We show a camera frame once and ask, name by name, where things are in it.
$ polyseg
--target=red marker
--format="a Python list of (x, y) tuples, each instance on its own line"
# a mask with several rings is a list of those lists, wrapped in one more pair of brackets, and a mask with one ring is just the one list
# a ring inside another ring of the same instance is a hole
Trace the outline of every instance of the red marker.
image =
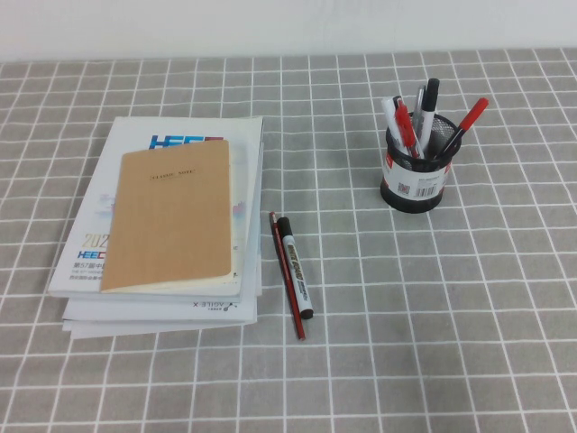
[(420, 158), (421, 155), (417, 148), (417, 140), (415, 137), (415, 131), (413, 131), (413, 125), (411, 124), (411, 117), (408, 115), (407, 106), (402, 100), (398, 101), (398, 109), (395, 113), (395, 120), (397, 120), (398, 129), (400, 130), (400, 135), (403, 138), (403, 144), (410, 152), (413, 158)]
[(480, 98), (471, 111), (464, 117), (459, 124), (459, 127), (454, 131), (453, 135), (451, 135), (447, 143), (443, 146), (443, 149), (441, 149), (435, 158), (445, 156), (449, 153), (455, 147), (456, 142), (458, 142), (465, 133), (469, 131), (469, 128), (475, 123), (481, 113), (485, 111), (485, 108), (487, 108), (488, 105), (489, 100), (486, 97)]

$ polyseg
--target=pen holder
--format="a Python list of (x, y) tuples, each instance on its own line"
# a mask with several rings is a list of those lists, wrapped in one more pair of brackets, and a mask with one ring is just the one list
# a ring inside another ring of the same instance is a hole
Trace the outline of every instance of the pen holder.
[[(426, 153), (441, 150), (457, 127), (450, 120), (435, 115)], [(401, 152), (395, 146), (390, 130), (386, 132), (387, 154), (383, 167), (380, 194), (396, 210), (421, 214), (433, 209), (443, 198), (444, 184), (449, 177), (451, 160), (461, 145), (443, 157), (419, 160)]]

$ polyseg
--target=pen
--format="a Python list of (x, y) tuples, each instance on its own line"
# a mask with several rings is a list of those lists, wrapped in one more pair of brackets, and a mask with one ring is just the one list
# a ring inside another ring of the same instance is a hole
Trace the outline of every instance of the pen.
[(415, 135), (419, 137), (421, 135), (421, 128), (423, 127), (423, 96), (425, 95), (426, 86), (422, 85), (418, 87), (417, 99), (415, 99), (415, 110), (413, 110), (413, 129), (415, 130)]
[(382, 103), (382, 109), (385, 112), (385, 116), (387, 117), (390, 136), (393, 138), (393, 143), (395, 144), (395, 147), (397, 147), (397, 149), (399, 149), (401, 152), (407, 154), (407, 152), (404, 149), (405, 145), (402, 141), (400, 130), (398, 129), (397, 126), (397, 121), (395, 120), (395, 112), (397, 110), (395, 109), (394, 101), (391, 98), (390, 99), (383, 98), (380, 102)]
[(297, 247), (295, 246), (295, 238), (292, 236), (292, 229), (290, 228), (290, 221), (287, 217), (279, 218), (279, 232), (282, 238), (282, 244), (285, 247), (285, 255), (287, 257), (288, 268), (290, 269), (290, 276), (292, 278), (292, 285), (297, 294), (298, 311), (300, 318), (304, 320), (313, 317), (313, 304), (310, 302), (310, 295), (308, 293), (307, 283), (303, 275), (302, 266), (298, 259)]
[(426, 152), (426, 147), (429, 144), (431, 137), (431, 129), (433, 128), (433, 120), (435, 119), (436, 99), (439, 94), (439, 80), (430, 78), (426, 84), (426, 92), (423, 96), (423, 124), (421, 126), (421, 133), (417, 137), (421, 143), (423, 152)]
[(279, 223), (277, 221), (277, 216), (274, 212), (269, 213), (270, 219), (270, 229), (272, 230), (272, 237), (274, 238), (274, 244), (277, 249), (277, 255), (279, 256), (280, 269), (282, 270), (282, 276), (285, 280), (285, 285), (287, 287), (288, 301), (290, 304), (290, 309), (292, 311), (292, 317), (295, 319), (295, 327), (297, 328), (297, 337), (299, 340), (305, 339), (305, 329), (303, 328), (303, 322), (300, 320), (300, 314), (298, 314), (298, 304), (297, 295), (295, 294), (295, 287), (290, 279), (289, 266), (287, 265), (287, 257), (285, 255), (284, 248), (282, 247), (282, 241), (280, 240), (279, 233)]
[(417, 146), (417, 138), (415, 137), (415, 131), (413, 131), (411, 118), (408, 115), (407, 106), (402, 100), (399, 100), (398, 102), (398, 110), (397, 113), (395, 113), (395, 119), (397, 120), (402, 142), (405, 144), (405, 147), (407, 147), (409, 154), (413, 158), (421, 158), (422, 154), (420, 148)]
[(393, 103), (395, 104), (395, 110), (398, 110), (398, 102), (402, 100), (402, 97), (396, 96), (393, 97)]
[(471, 111), (461, 121), (459, 127), (455, 129), (451, 137), (449, 137), (449, 140), (447, 140), (447, 143), (443, 146), (443, 149), (441, 149), (441, 151), (435, 157), (438, 158), (440, 156), (445, 156), (448, 152), (450, 152), (452, 148), (455, 147), (456, 142), (458, 142), (465, 135), (465, 133), (469, 131), (471, 125), (475, 123), (475, 121), (479, 118), (481, 113), (485, 110), (485, 108), (487, 108), (488, 105), (489, 100), (486, 97), (481, 97), (471, 109)]

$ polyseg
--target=stack of books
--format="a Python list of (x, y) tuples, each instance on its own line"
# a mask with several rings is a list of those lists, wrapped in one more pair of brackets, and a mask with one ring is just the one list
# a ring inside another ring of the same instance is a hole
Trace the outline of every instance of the stack of books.
[(49, 287), (72, 338), (256, 321), (261, 130), (115, 119)]

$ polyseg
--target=kraft paper notebook cover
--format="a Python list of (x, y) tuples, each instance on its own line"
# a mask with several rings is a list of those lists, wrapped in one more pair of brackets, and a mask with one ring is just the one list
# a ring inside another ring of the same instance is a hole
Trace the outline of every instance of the kraft paper notebook cover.
[(126, 153), (101, 291), (161, 291), (232, 270), (227, 141)]

